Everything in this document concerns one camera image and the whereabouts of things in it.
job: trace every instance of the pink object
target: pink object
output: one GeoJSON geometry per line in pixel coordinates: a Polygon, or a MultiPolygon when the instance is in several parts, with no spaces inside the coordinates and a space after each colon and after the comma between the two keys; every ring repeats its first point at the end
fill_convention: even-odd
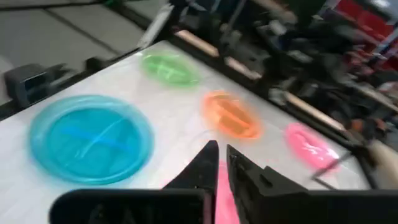
{"type": "Polygon", "coordinates": [[[221,161],[218,166],[216,224],[239,224],[234,197],[229,187],[227,165],[221,161]]]}
{"type": "Polygon", "coordinates": [[[290,124],[285,131],[287,142],[293,151],[308,165],[321,169],[328,166],[338,154],[309,128],[302,124],[290,124]]]}

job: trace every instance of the translucent plate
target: translucent plate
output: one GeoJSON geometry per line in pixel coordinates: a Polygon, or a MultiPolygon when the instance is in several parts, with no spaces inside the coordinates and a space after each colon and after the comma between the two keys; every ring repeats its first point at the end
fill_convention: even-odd
{"type": "Polygon", "coordinates": [[[154,147],[152,129],[140,111],[98,95],[54,102],[33,120],[29,141],[45,170],[84,184],[130,177],[154,147]]]}

